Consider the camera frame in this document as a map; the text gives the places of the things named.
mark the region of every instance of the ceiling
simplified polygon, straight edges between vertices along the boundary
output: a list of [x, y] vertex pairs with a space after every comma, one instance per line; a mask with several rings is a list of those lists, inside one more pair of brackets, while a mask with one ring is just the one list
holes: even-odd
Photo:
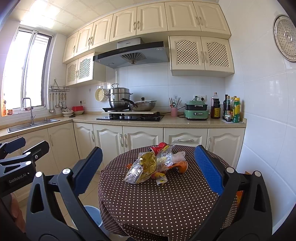
[[21, 0], [10, 18], [69, 35], [99, 16], [148, 1], [156, 0]]

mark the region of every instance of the faucet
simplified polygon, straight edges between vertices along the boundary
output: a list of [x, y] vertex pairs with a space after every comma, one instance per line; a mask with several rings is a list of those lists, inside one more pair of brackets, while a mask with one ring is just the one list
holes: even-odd
[[30, 100], [30, 108], [31, 108], [31, 125], [34, 125], [34, 118], [35, 118], [36, 115], [33, 116], [33, 112], [32, 112], [33, 107], [32, 107], [31, 98], [29, 98], [29, 97], [24, 97], [24, 98], [22, 99], [22, 105], [23, 105], [23, 106], [24, 106], [24, 100], [25, 100], [25, 99], [29, 99], [29, 100]]

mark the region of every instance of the round table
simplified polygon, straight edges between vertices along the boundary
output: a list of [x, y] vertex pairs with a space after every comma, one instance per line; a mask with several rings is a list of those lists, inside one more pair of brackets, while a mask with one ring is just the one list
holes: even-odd
[[[139, 241], [189, 240], [210, 213], [218, 194], [211, 191], [195, 161], [195, 148], [189, 146], [176, 145], [173, 149], [173, 153], [186, 152], [186, 173], [170, 169], [164, 185], [156, 185], [153, 179], [139, 184], [124, 182], [128, 172], [126, 165], [148, 149], [143, 147], [123, 153], [102, 170], [99, 206], [104, 227], [114, 234]], [[208, 153], [229, 167], [222, 158]], [[223, 228], [231, 224], [236, 208], [235, 199]]]

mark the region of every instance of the utensil rack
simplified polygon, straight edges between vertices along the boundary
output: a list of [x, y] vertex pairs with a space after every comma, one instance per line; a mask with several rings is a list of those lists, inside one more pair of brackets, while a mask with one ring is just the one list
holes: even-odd
[[51, 85], [49, 88], [50, 92], [69, 92], [70, 88], [67, 86], [58, 86], [56, 79], [54, 79], [54, 85]]

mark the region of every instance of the kitchen sink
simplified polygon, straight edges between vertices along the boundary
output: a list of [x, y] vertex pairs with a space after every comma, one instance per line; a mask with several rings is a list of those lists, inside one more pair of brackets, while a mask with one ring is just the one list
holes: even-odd
[[13, 132], [13, 131], [26, 129], [26, 128], [31, 128], [34, 126], [40, 126], [40, 125], [44, 125], [44, 124], [56, 122], [56, 121], [59, 121], [59, 120], [45, 118], [44, 120], [35, 121], [34, 124], [25, 123], [25, 124], [21, 124], [21, 125], [17, 125], [17, 126], [12, 126], [12, 127], [8, 127], [8, 133]]

